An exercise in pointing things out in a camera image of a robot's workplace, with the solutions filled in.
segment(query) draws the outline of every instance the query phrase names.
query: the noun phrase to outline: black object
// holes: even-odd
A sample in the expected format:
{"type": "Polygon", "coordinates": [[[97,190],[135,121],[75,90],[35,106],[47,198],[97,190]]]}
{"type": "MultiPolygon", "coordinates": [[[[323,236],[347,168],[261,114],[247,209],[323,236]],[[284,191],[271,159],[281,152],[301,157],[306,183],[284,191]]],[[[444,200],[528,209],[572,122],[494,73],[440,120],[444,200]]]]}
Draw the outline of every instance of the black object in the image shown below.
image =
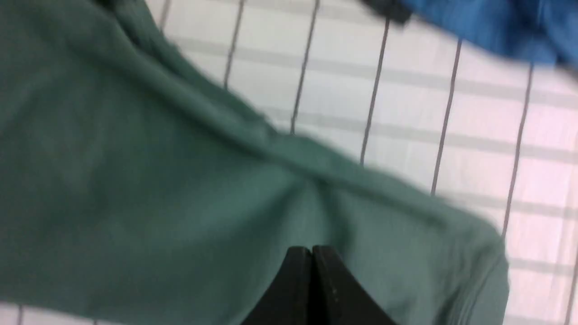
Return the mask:
{"type": "Polygon", "coordinates": [[[242,325],[395,325],[343,264],[335,249],[291,247],[242,325]]]}
{"type": "Polygon", "coordinates": [[[398,0],[361,0],[378,15],[400,24],[407,22],[412,12],[398,0]]]}

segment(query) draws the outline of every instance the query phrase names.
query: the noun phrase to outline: white grid surface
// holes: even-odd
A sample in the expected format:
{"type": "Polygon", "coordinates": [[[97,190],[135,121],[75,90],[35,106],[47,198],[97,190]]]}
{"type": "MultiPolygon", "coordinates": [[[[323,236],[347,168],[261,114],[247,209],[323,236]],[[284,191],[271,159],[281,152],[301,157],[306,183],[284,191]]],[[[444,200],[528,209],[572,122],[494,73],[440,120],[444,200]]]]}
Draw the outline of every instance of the white grid surface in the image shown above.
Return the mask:
{"type": "MultiPolygon", "coordinates": [[[[504,324],[578,325],[577,78],[489,56],[416,19],[389,24],[354,0],[147,2],[195,66],[280,130],[502,231],[504,324]]],[[[0,304],[2,325],[93,323],[0,304]]]]}

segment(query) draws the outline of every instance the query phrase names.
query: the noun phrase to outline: blue cloth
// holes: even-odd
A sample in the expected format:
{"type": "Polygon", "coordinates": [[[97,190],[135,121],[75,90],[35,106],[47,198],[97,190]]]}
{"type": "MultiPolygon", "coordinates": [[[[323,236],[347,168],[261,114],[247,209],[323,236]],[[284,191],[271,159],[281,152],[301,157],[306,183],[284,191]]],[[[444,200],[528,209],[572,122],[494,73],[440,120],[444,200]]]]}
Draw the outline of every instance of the blue cloth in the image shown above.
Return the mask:
{"type": "Polygon", "coordinates": [[[432,24],[504,57],[578,68],[578,0],[400,0],[432,24]]]}

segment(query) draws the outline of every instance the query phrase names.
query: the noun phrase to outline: green cloth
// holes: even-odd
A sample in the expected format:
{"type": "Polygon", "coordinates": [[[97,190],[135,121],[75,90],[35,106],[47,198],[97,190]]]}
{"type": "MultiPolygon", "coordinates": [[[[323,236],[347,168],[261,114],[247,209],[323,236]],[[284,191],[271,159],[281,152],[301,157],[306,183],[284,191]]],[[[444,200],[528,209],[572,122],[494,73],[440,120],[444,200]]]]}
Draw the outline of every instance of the green cloth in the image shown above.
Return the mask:
{"type": "Polygon", "coordinates": [[[289,246],[325,244],[400,325],[501,323],[488,223],[278,133],[142,0],[107,3],[0,2],[0,300],[239,324],[289,246]]]}

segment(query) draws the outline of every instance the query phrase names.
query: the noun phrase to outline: gray grid line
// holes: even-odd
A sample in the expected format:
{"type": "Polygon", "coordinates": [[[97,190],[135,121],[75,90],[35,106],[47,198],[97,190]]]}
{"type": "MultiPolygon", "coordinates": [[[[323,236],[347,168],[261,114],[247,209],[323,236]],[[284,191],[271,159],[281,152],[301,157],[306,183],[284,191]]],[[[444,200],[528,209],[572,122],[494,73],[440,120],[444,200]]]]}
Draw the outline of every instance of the gray grid line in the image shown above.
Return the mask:
{"type": "Polygon", "coordinates": [[[574,260],[574,273],[572,275],[572,283],[570,284],[570,295],[568,297],[568,307],[566,308],[566,317],[564,317],[564,325],[569,325],[572,318],[572,309],[574,307],[574,296],[576,295],[576,282],[578,282],[578,252],[576,252],[576,259],[574,260]]]}
{"type": "MultiPolygon", "coordinates": [[[[505,209],[506,201],[497,197],[490,197],[480,194],[455,193],[442,191],[439,196],[456,200],[471,205],[484,206],[486,208],[505,209]]],[[[541,216],[548,216],[567,220],[578,220],[578,209],[563,208],[540,203],[523,202],[512,200],[512,211],[522,213],[534,213],[541,216]]]]}
{"type": "Polygon", "coordinates": [[[165,3],[162,5],[162,13],[161,13],[161,21],[159,22],[160,30],[164,30],[166,26],[167,18],[169,17],[169,10],[171,9],[171,1],[172,0],[165,0],[165,3]]]}
{"type": "MultiPolygon", "coordinates": [[[[217,56],[225,56],[228,53],[228,48],[226,46],[215,43],[181,38],[178,36],[171,37],[171,39],[183,50],[193,50],[195,52],[217,56]]],[[[298,56],[273,53],[265,50],[248,49],[242,46],[236,48],[235,58],[285,68],[296,68],[302,64],[302,58],[298,56]]],[[[375,76],[374,67],[369,65],[348,64],[344,62],[332,62],[318,59],[314,60],[311,58],[308,59],[307,69],[308,71],[329,72],[367,79],[373,79],[375,76]]],[[[413,71],[403,71],[394,68],[382,68],[381,72],[382,81],[408,84],[428,89],[447,90],[447,82],[451,81],[447,77],[413,71]]],[[[473,80],[456,80],[454,92],[489,98],[523,101],[522,98],[524,96],[523,94],[525,94],[525,88],[497,86],[473,80]]],[[[551,91],[533,90],[530,103],[554,106],[561,109],[578,110],[578,96],[558,94],[551,91]]]]}
{"type": "Polygon", "coordinates": [[[303,91],[303,83],[305,81],[305,71],[307,70],[307,63],[309,62],[309,50],[311,49],[311,42],[313,40],[313,31],[315,30],[315,22],[317,21],[317,12],[319,11],[320,0],[315,0],[313,12],[311,13],[311,24],[309,25],[309,34],[307,36],[307,45],[305,46],[305,53],[303,55],[303,64],[301,66],[301,74],[299,76],[299,84],[297,85],[297,94],[295,96],[295,106],[293,107],[293,114],[291,115],[290,133],[295,134],[295,122],[299,114],[299,104],[301,103],[301,93],[303,91]]]}
{"type": "Polygon", "coordinates": [[[231,66],[233,64],[233,56],[237,48],[237,41],[239,39],[239,30],[241,26],[241,19],[243,17],[243,8],[245,7],[245,0],[239,0],[239,10],[237,11],[237,18],[235,20],[235,29],[233,31],[233,40],[231,40],[231,47],[227,55],[227,66],[225,67],[225,76],[223,81],[223,88],[229,87],[229,76],[231,75],[231,66]]]}
{"type": "Polygon", "coordinates": [[[371,103],[369,104],[369,113],[367,116],[367,125],[365,126],[365,132],[363,136],[363,142],[361,144],[361,158],[360,164],[363,165],[365,162],[365,151],[367,149],[367,141],[369,139],[369,131],[371,130],[371,119],[373,118],[373,109],[375,107],[375,99],[377,97],[377,91],[379,88],[379,81],[381,78],[381,67],[383,66],[383,55],[386,51],[387,43],[387,33],[390,30],[390,20],[386,19],[386,25],[383,28],[383,39],[381,41],[381,49],[379,50],[379,61],[377,62],[377,70],[375,72],[375,83],[373,84],[373,92],[371,94],[371,103]]]}
{"type": "MultiPolygon", "coordinates": [[[[215,2],[224,3],[234,3],[236,0],[211,0],[215,2]]],[[[250,0],[247,3],[248,7],[259,8],[266,10],[274,10],[283,13],[291,13],[297,15],[309,15],[310,13],[310,1],[269,1],[269,0],[250,0]]],[[[349,8],[343,8],[339,5],[331,5],[324,3],[320,6],[318,12],[319,17],[347,21],[351,23],[358,24],[372,24],[380,17],[368,15],[366,13],[364,5],[359,5],[359,10],[351,10],[349,8]]]]}
{"type": "Polygon", "coordinates": [[[506,213],[504,215],[504,225],[502,227],[502,238],[506,238],[508,224],[510,222],[510,210],[512,209],[512,198],[514,197],[514,188],[516,186],[516,177],[518,175],[518,165],[520,164],[520,148],[522,147],[522,136],[524,135],[524,125],[526,124],[526,117],[528,116],[528,106],[530,103],[530,93],[532,92],[532,78],[534,75],[534,65],[530,65],[528,71],[528,85],[526,86],[526,96],[524,99],[524,110],[522,111],[522,118],[520,119],[520,127],[518,128],[518,138],[516,140],[516,153],[514,154],[514,167],[512,169],[512,180],[510,181],[510,189],[507,195],[506,213]]]}
{"type": "Polygon", "coordinates": [[[508,257],[510,269],[532,271],[541,274],[552,274],[557,276],[572,277],[574,269],[571,265],[555,264],[550,262],[526,260],[524,258],[508,257]]]}
{"type": "MultiPolygon", "coordinates": [[[[288,119],[290,119],[292,114],[292,111],[270,106],[260,107],[260,111],[267,112],[267,114],[272,115],[272,117],[277,119],[285,119],[286,115],[289,115],[288,119]]],[[[299,121],[300,123],[318,124],[323,127],[351,132],[364,132],[366,128],[366,120],[356,120],[348,117],[323,115],[310,112],[300,112],[299,121]]],[[[372,135],[384,136],[390,139],[403,139],[436,145],[439,145],[438,139],[440,137],[440,131],[401,127],[398,125],[384,124],[373,120],[371,133],[372,135]]],[[[479,138],[461,134],[446,134],[444,147],[448,146],[454,148],[463,148],[467,150],[478,150],[487,153],[505,154],[508,156],[510,156],[516,150],[516,144],[514,142],[479,138]]],[[[520,157],[535,158],[543,161],[554,161],[557,163],[570,165],[578,164],[578,156],[574,152],[532,145],[522,145],[520,148],[520,157]]]]}
{"type": "Polygon", "coordinates": [[[18,305],[18,317],[16,318],[16,325],[23,325],[24,323],[24,306],[18,305]]]}
{"type": "Polygon", "coordinates": [[[447,124],[450,120],[451,104],[454,100],[455,76],[458,74],[458,64],[460,63],[461,49],[462,49],[462,40],[460,39],[458,40],[458,44],[456,45],[455,48],[454,70],[451,72],[451,81],[450,81],[450,95],[447,99],[447,108],[446,114],[443,119],[442,135],[440,136],[439,139],[439,149],[438,149],[438,156],[435,162],[435,169],[433,171],[431,195],[435,195],[435,191],[438,186],[439,168],[442,163],[443,145],[445,144],[446,141],[447,124]]]}

